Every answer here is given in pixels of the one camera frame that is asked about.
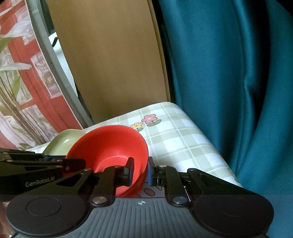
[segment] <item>silver bolt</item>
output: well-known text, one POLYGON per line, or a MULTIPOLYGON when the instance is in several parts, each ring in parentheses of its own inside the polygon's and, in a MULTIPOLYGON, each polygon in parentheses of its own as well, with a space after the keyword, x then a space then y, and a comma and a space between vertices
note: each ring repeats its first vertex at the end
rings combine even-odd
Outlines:
POLYGON ((107 199, 105 197, 95 197, 93 198, 93 203, 95 204, 103 204, 107 202, 107 199))
POLYGON ((182 197, 182 196, 174 197, 174 198, 173 198, 173 202, 174 202, 175 204, 182 205, 182 204, 184 204, 184 203, 187 202, 187 198, 182 197))

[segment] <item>gray ribbed panel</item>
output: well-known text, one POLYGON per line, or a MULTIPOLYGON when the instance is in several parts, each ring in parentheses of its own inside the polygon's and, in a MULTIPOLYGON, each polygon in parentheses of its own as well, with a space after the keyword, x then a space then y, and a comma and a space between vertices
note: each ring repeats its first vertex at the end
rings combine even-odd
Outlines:
POLYGON ((85 223, 59 238, 170 237, 219 238, 202 229, 186 208, 173 207, 165 198, 117 198, 109 207, 93 209, 85 223))

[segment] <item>brown board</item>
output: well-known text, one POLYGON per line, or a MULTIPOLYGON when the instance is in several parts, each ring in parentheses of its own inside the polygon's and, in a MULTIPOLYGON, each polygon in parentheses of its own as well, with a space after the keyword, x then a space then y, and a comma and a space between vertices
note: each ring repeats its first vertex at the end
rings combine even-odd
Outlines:
POLYGON ((96 123, 170 101, 150 2, 47 0, 74 81, 96 123))

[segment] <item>green and white plaid pattern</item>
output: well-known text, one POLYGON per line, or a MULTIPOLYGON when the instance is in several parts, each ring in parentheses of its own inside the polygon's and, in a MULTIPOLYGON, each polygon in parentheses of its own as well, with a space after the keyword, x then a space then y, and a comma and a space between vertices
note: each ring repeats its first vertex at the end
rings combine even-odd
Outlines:
POLYGON ((157 123, 141 125, 149 155, 156 165, 169 165, 180 172, 198 168, 230 183, 241 186, 229 166, 192 120, 175 104, 157 103, 115 117, 84 129, 89 132, 105 125, 131 126, 141 123, 144 116, 155 114, 157 123))

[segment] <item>red bowl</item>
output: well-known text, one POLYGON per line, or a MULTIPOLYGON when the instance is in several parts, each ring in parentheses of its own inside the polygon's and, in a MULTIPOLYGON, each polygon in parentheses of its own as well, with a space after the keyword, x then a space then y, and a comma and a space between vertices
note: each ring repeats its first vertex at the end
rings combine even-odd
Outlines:
POLYGON ((108 125, 96 128, 75 142, 66 158, 82 158, 86 167, 94 172, 103 172, 105 168, 124 166, 129 157, 134 158, 132 186, 118 187, 116 196, 136 196, 146 178, 148 148, 142 135, 123 125, 108 125))

